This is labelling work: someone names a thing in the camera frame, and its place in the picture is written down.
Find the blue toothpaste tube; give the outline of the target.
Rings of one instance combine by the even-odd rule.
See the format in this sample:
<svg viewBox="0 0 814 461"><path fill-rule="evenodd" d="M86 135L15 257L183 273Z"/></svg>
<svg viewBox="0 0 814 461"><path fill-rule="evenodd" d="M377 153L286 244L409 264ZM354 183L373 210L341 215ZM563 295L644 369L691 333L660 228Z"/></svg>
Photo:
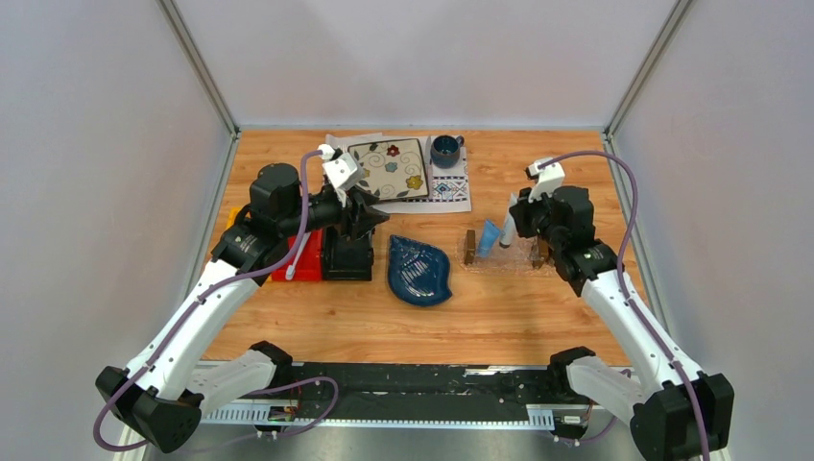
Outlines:
<svg viewBox="0 0 814 461"><path fill-rule="evenodd" d="M480 239L476 246L476 256L486 258L490 255L496 242L499 240L501 229L498 228L493 221L487 219L484 222Z"/></svg>

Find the white toothbrush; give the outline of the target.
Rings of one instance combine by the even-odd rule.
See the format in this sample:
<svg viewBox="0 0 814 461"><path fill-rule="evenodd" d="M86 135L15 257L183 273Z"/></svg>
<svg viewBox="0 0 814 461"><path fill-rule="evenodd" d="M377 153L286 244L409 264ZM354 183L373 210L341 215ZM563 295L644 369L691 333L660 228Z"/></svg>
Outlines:
<svg viewBox="0 0 814 461"><path fill-rule="evenodd" d="M301 259L301 256L307 246L310 236L311 236L310 232L307 232L303 235L294 258L290 261L290 264L286 268L285 279L287 281L291 281L294 279L294 276L297 271L297 266L299 264L299 260Z"/></svg>

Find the white toothpaste tube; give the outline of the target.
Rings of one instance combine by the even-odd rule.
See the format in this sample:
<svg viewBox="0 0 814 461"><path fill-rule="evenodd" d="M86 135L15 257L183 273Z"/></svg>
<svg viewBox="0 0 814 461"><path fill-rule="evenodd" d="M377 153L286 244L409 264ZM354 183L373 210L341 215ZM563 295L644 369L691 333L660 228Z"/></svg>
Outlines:
<svg viewBox="0 0 814 461"><path fill-rule="evenodd" d="M514 205L517 204L517 196L512 193L509 198L509 202L506 209L506 215L503 222L502 231L500 233L500 237L498 239L498 244L503 249L508 249L512 246L515 237L516 237L516 226L515 226L515 219L511 214L511 210Z"/></svg>

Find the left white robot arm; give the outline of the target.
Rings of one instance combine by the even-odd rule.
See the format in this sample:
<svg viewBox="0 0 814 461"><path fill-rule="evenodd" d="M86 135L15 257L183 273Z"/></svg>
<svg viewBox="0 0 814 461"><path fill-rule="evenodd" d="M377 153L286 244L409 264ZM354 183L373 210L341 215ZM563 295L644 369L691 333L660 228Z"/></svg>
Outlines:
<svg viewBox="0 0 814 461"><path fill-rule="evenodd" d="M143 444L175 451L212 411L257 391L279 399L292 389L290 357L266 341L208 371L196 366L234 312L297 254L308 232L332 228L357 239L387 220L375 197L360 188L365 174L354 159L325 161L323 187L315 194L305 174L287 163L263 167L249 202L171 320L126 366L99 373L103 413L138 433Z"/></svg>

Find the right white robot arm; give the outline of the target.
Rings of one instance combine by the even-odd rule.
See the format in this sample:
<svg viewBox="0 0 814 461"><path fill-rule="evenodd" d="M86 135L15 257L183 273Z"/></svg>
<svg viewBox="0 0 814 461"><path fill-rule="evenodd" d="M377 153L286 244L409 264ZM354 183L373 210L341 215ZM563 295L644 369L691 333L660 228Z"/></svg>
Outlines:
<svg viewBox="0 0 814 461"><path fill-rule="evenodd" d="M519 192L509 209L517 233L547 248L557 274L605 323L628 356L634 376L615 371L586 347L551 356L547 388L570 402L586 397L625 424L646 460L687 460L729 444L734 389L710 375L672 340L619 262L595 236L586 189Z"/></svg>

